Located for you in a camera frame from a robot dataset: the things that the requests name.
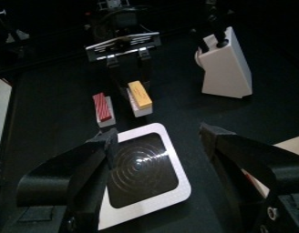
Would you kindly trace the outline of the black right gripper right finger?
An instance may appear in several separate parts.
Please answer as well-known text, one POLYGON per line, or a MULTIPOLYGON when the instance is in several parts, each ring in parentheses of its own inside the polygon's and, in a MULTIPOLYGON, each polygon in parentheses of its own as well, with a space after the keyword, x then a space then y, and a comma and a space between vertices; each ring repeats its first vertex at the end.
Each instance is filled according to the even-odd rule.
POLYGON ((299 156, 205 123, 199 136, 237 233, 299 233, 299 156))

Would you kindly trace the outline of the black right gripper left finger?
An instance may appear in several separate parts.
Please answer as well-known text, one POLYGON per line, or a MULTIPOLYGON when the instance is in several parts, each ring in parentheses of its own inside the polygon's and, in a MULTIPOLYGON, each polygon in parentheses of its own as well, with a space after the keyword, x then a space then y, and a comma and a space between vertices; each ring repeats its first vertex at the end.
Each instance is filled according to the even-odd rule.
POLYGON ((85 143, 29 171, 17 186, 21 233, 97 233, 101 199, 113 168, 117 131, 85 143))

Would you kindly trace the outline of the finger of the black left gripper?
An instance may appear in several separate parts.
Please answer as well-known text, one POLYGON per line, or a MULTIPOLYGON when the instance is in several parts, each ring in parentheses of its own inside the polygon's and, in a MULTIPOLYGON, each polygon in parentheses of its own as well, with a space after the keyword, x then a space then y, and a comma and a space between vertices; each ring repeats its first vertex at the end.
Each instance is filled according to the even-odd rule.
POLYGON ((152 59, 146 49, 138 50, 137 64, 141 73, 141 83, 144 88, 148 89, 152 76, 152 59))
POLYGON ((126 96, 126 88, 125 88, 124 80, 121 76, 120 64, 114 57, 106 58, 106 68, 108 68, 109 77, 117 87, 120 95, 126 96))

